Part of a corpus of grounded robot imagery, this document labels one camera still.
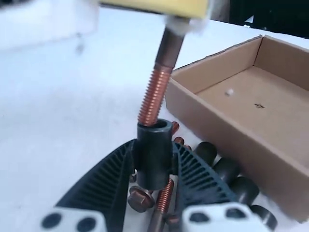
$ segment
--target black cylindrical nut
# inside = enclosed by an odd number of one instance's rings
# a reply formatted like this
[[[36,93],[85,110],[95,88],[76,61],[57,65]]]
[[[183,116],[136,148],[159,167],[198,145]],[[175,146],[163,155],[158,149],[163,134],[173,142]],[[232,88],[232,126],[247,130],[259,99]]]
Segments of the black cylindrical nut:
[[[240,167],[230,158],[221,158],[213,167],[218,176],[228,185],[239,175]]]
[[[194,152],[201,157],[209,166],[212,166],[217,156],[217,148],[209,142],[201,142]]]
[[[260,192],[252,180],[243,176],[236,178],[230,188],[236,194],[237,201],[247,205],[251,205]]]
[[[252,205],[250,209],[261,218],[264,225],[268,226],[272,231],[276,229],[277,219],[269,210],[259,205]]]
[[[172,159],[172,123],[158,119],[152,127],[138,124],[137,183],[147,190],[163,189],[169,182]]]

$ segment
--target threaded bolt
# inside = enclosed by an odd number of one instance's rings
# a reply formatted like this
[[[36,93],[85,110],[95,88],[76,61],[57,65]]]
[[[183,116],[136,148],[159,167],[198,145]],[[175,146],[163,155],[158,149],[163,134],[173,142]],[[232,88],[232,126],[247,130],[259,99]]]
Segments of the threaded bolt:
[[[169,203],[173,193],[174,181],[169,179],[168,185],[159,191],[156,206],[152,214],[147,232],[162,232],[164,228],[164,217],[169,210]]]
[[[127,202],[135,211],[143,213],[154,206],[155,200],[152,196],[153,191],[145,190],[139,186],[132,186],[129,192],[130,196]]]

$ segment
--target small white object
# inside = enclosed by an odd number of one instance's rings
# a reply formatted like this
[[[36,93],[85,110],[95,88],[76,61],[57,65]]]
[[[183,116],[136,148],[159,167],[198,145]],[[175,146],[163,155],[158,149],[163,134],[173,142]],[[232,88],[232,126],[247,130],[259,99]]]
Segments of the small white object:
[[[240,210],[244,218],[227,217],[227,211]],[[202,213],[208,217],[208,221],[194,222],[190,217],[194,213]],[[270,232],[262,224],[261,219],[253,214],[248,206],[239,203],[223,203],[211,205],[190,206],[183,211],[183,232]]]
[[[105,217],[102,213],[93,210],[64,207],[54,207],[43,215],[33,231],[79,232],[79,227],[88,229],[92,227],[91,230],[88,230],[91,232],[107,232]]]
[[[225,95],[231,96],[233,93],[234,93],[234,90],[233,90],[232,88],[230,88],[230,89],[228,89],[228,90],[225,92]]]

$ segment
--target copper screw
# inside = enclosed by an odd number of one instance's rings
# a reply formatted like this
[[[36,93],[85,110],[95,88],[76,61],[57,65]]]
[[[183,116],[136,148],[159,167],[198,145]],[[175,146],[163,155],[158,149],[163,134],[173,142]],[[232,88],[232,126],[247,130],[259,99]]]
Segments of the copper screw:
[[[151,195],[153,191],[147,191],[139,186],[132,186],[129,191],[127,202],[135,211],[143,213],[154,206],[155,200]]]
[[[172,135],[174,135],[179,130],[179,123],[173,121],[172,122]]]
[[[159,191],[156,207],[152,214],[147,232],[162,232],[164,228],[164,217],[169,210],[169,203],[173,193],[174,181],[169,179],[168,185]]]
[[[174,142],[177,143],[177,144],[184,145],[184,139],[182,137],[176,137],[174,139]]]
[[[178,190],[179,190],[179,182],[177,184],[177,190],[176,190],[174,213],[170,214],[166,219],[166,223],[169,227],[169,232],[179,231],[179,216],[176,213],[178,208],[178,197],[179,197]]]
[[[192,151],[192,148],[191,148],[188,144],[184,145],[184,147],[186,147],[186,148],[188,148],[190,151]]]
[[[165,29],[155,59],[154,70],[140,108],[139,123],[152,126],[156,123],[170,75],[175,67],[183,36],[177,36]]]

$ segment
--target cardboard box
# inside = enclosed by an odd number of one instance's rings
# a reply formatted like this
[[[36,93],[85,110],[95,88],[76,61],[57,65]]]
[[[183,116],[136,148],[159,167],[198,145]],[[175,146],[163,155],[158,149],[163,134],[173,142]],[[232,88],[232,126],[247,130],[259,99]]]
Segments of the cardboard box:
[[[286,214],[308,220],[308,50],[253,38],[175,70],[166,102]]]

